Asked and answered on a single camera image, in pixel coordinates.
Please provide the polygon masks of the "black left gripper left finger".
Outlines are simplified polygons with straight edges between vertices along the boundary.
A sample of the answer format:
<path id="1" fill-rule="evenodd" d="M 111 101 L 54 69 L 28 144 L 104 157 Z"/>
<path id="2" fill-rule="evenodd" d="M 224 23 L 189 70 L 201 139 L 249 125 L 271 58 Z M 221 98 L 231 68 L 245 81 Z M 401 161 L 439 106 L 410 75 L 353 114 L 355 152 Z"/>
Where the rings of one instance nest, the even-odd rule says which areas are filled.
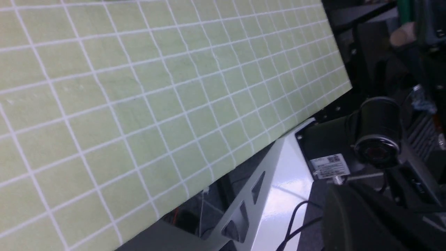
<path id="1" fill-rule="evenodd" d="M 391 251 L 371 221 L 355 187 L 330 185 L 325 196 L 322 240 L 327 251 Z"/>

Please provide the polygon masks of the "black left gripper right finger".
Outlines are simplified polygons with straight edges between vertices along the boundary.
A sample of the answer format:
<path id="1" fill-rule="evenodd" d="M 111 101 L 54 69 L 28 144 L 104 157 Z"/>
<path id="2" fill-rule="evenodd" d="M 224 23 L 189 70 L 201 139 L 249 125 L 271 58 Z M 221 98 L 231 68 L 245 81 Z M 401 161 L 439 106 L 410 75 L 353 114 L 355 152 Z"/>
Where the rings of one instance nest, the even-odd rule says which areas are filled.
<path id="1" fill-rule="evenodd" d="M 377 231 L 394 248 L 392 251 L 444 251 L 445 232 L 435 227 L 420 213 L 397 206 L 394 202 L 368 186 L 357 184 L 371 221 Z"/>

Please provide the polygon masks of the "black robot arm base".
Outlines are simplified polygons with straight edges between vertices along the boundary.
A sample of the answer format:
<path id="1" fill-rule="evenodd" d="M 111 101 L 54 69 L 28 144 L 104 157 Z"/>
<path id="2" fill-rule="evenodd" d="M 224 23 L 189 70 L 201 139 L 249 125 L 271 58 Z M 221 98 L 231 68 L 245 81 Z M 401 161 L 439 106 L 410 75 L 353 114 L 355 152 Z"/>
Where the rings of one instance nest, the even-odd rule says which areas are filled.
<path id="1" fill-rule="evenodd" d="M 427 112 L 374 97 L 348 115 L 310 122 L 295 138 L 316 181 L 345 185 L 375 169 L 380 193 L 390 189 L 398 205 L 445 207 L 445 139 Z"/>

